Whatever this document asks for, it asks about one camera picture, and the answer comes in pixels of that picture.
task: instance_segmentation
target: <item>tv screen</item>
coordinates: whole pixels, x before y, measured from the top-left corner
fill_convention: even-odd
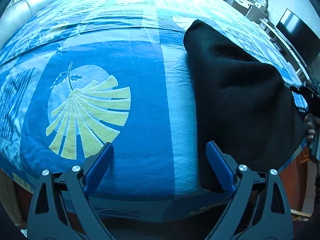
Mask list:
[[[294,46],[304,62],[309,65],[320,52],[318,36],[294,13],[286,10],[276,28]]]

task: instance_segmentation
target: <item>metal bolt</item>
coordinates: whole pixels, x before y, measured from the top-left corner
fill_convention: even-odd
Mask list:
[[[270,170],[270,173],[271,173],[272,175],[277,175],[277,174],[278,174],[278,171],[276,171],[275,169],[272,169],[272,170]]]
[[[247,166],[245,166],[245,165],[239,165],[239,170],[241,170],[241,171],[246,171],[248,169],[248,167]]]
[[[43,176],[47,176],[49,174],[49,170],[44,170],[44,171],[42,171],[42,175]]]
[[[72,171],[77,172],[81,169],[81,167],[79,165],[73,166],[72,167]]]

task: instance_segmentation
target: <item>blue bedspread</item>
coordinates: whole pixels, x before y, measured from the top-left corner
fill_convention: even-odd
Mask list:
[[[109,141],[115,157],[91,197],[101,216],[170,221],[224,200],[198,181],[183,47],[196,19],[300,84],[268,36],[222,0],[57,0],[1,51],[0,167],[32,192],[44,169],[81,165]]]

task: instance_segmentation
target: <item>yellow shell pattern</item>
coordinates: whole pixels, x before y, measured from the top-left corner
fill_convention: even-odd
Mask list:
[[[129,113],[109,109],[129,110],[131,105],[130,88],[111,89],[116,86],[118,82],[111,75],[101,84],[92,81],[82,89],[71,91],[68,99],[51,112],[51,116],[56,118],[46,128],[46,135],[49,136],[58,125],[59,128],[49,149],[59,154],[63,147],[61,157],[76,160],[76,127],[85,158],[97,154],[103,143],[112,142],[120,131],[99,121],[124,126]]]

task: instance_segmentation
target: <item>bed backrest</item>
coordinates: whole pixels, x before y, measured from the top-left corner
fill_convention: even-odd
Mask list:
[[[0,50],[33,15],[56,0],[11,0],[0,18]]]

